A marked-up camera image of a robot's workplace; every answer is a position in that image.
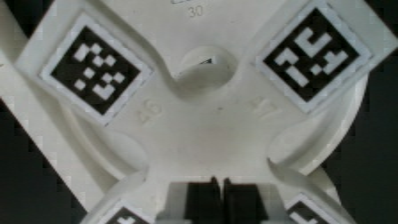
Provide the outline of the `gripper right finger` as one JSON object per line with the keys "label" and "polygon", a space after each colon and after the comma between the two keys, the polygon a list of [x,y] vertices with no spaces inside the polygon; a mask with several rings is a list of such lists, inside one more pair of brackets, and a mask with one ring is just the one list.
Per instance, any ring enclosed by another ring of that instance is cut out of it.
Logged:
{"label": "gripper right finger", "polygon": [[225,224],[282,224],[289,221],[279,205],[266,207],[266,197],[254,183],[234,183],[224,179]]}

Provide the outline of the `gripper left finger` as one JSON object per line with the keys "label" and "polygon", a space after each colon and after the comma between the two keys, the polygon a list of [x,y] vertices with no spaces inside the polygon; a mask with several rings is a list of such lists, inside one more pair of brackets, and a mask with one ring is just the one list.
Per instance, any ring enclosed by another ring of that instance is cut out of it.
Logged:
{"label": "gripper left finger", "polygon": [[158,224],[222,224],[222,212],[217,179],[209,178],[206,182],[174,182],[158,213]]}

